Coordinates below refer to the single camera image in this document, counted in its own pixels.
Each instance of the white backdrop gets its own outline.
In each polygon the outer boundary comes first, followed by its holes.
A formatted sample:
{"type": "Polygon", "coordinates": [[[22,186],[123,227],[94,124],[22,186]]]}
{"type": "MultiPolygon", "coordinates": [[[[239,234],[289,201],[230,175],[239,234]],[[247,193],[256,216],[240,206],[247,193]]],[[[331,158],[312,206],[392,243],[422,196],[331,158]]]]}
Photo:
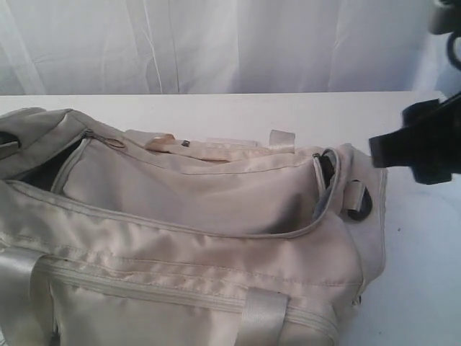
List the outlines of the white backdrop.
{"type": "Polygon", "coordinates": [[[0,94],[456,91],[429,1],[0,0],[0,94]]]}

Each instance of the white table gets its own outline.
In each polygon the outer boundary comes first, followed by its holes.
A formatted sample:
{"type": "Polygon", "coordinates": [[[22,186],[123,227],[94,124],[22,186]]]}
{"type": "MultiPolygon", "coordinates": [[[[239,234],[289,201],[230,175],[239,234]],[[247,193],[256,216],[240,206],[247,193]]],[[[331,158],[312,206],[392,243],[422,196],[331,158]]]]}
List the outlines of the white table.
{"type": "MultiPolygon", "coordinates": [[[[0,97],[0,113],[21,107],[72,107],[120,129],[177,138],[254,139],[271,129],[297,134],[298,146],[351,142],[396,130],[400,112],[438,92],[0,97]]],[[[363,295],[342,345],[461,345],[461,179],[417,185],[390,170],[387,268],[363,295]]]]}

